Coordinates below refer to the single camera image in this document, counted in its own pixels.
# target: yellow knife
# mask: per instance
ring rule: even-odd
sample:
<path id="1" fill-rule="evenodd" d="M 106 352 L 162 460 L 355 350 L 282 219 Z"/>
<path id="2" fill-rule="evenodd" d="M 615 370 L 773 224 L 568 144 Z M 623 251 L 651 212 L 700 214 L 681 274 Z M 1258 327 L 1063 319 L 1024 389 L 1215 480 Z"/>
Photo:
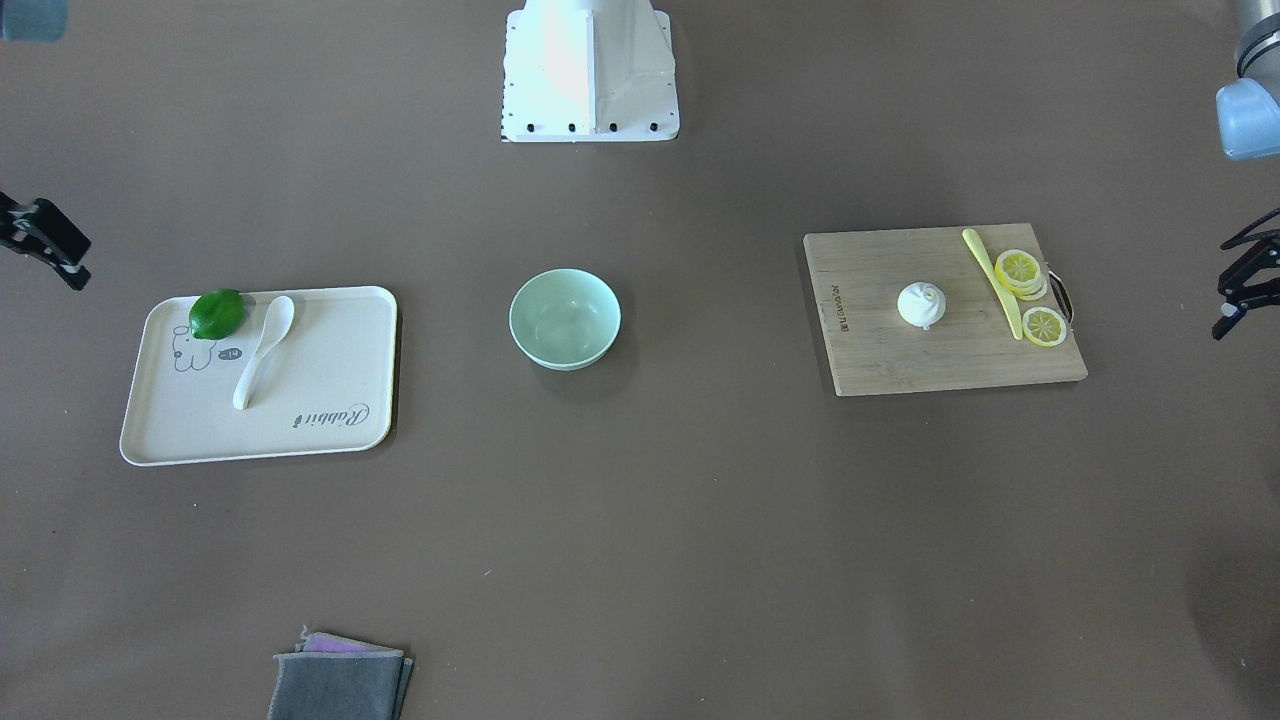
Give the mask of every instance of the yellow knife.
<path id="1" fill-rule="evenodd" d="M 1005 286 L 1000 284 L 996 279 L 996 273 L 993 272 L 995 265 L 991 264 L 991 256 L 987 255 L 987 247 L 982 243 L 982 237 L 978 236 L 978 231 L 973 228 L 965 228 L 964 231 L 964 243 L 969 246 L 969 252 L 973 252 L 973 259 L 982 265 L 982 272 L 987 274 L 987 282 L 991 283 L 991 290 L 996 291 L 996 297 L 1000 299 L 1000 306 L 1005 309 L 1005 318 L 1009 320 L 1009 329 L 1014 333 L 1014 340 L 1023 340 L 1023 316 L 1018 311 L 1018 299 L 1014 293 Z"/>

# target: bowl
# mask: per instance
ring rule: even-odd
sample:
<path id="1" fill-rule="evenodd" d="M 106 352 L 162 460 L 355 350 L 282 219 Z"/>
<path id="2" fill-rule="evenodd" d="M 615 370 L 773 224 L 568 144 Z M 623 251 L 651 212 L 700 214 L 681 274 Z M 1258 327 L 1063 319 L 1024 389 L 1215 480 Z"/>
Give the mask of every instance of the bowl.
<path id="1" fill-rule="evenodd" d="M 511 337 L 530 360 L 552 370 L 579 370 L 599 360 L 617 340 L 622 307 L 600 278 L 559 268 L 516 292 L 508 322 Z"/>

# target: folded towel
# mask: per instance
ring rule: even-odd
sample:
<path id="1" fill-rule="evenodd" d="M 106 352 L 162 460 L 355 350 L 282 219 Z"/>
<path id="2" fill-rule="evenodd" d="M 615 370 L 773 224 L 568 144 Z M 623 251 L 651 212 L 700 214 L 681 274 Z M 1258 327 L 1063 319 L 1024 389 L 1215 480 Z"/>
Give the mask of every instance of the folded towel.
<path id="1" fill-rule="evenodd" d="M 413 661 L 399 650 L 306 633 L 276 655 L 268 720 L 397 720 Z"/>
<path id="2" fill-rule="evenodd" d="M 54 42 L 67 31 L 67 0 L 0 0 L 5 40 Z"/>

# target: table surface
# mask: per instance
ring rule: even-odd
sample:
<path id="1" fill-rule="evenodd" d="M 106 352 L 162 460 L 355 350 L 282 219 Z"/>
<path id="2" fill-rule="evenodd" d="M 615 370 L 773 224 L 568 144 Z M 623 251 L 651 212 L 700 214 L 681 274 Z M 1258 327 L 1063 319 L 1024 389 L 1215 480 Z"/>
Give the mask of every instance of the table surface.
<path id="1" fill-rule="evenodd" d="M 93 240 L 0 259 L 5 717 L 262 717 L 302 625 L 417 659 L 404 717 L 1280 712 L 1280 311 L 1221 343 L 1221 0 L 669 0 L 675 142 L 498 142 L 509 1 L 72 3 L 0 45 L 4 190 Z M 1080 384 L 837 398 L 801 240 L 1028 222 Z M 556 374 L 532 274 L 623 329 Z M 138 469 L 159 301 L 380 284 L 362 454 Z"/>

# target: white spoon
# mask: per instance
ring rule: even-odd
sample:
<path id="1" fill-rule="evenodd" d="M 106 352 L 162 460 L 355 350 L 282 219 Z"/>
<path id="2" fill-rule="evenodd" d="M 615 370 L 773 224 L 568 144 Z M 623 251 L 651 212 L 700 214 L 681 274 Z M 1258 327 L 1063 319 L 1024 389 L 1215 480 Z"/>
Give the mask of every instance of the white spoon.
<path id="1" fill-rule="evenodd" d="M 248 398 L 252 395 L 253 379 L 257 369 L 262 365 L 266 354 L 275 350 L 284 336 L 289 334 L 293 327 L 293 299 L 282 295 L 266 306 L 266 319 L 262 320 L 262 340 L 257 341 L 257 350 L 244 365 L 241 380 L 236 383 L 236 392 L 232 395 L 232 406 L 237 410 L 248 407 Z"/>

